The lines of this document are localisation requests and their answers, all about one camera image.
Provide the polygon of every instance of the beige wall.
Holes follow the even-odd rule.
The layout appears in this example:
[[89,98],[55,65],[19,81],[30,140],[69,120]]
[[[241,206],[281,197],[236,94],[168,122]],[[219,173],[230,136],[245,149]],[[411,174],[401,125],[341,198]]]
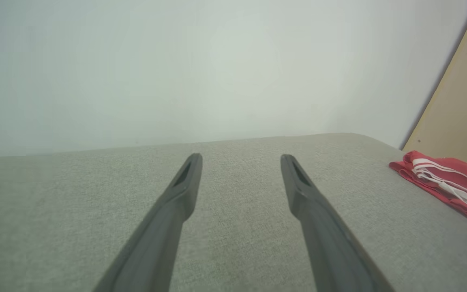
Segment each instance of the beige wall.
[[404,150],[467,162],[467,31]]

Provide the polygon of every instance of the folded clothing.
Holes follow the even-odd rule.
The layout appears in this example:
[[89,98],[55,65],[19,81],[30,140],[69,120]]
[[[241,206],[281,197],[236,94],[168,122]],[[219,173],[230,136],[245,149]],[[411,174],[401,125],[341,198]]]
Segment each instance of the folded clothing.
[[454,158],[433,159],[410,151],[389,167],[447,205],[467,216],[467,163]]

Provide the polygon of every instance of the white wall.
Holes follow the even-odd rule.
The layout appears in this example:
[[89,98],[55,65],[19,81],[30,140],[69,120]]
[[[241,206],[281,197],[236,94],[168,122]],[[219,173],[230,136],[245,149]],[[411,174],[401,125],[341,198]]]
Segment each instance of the white wall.
[[467,0],[0,0],[0,156],[355,132],[399,147]]

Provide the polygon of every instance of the beige panel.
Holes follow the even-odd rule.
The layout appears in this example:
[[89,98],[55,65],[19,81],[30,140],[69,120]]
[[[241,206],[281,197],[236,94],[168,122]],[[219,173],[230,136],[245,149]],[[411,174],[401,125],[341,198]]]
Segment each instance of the beige panel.
[[467,162],[467,31],[403,150]]

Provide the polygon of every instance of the gray fabric surface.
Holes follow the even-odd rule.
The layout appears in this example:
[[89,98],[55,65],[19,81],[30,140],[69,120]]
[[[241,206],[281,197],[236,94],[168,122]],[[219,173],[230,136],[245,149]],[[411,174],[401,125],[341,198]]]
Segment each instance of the gray fabric surface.
[[172,291],[315,290],[280,155],[297,157],[397,291],[467,290],[467,218],[354,134],[0,158],[0,291],[89,291],[192,152],[204,157]]

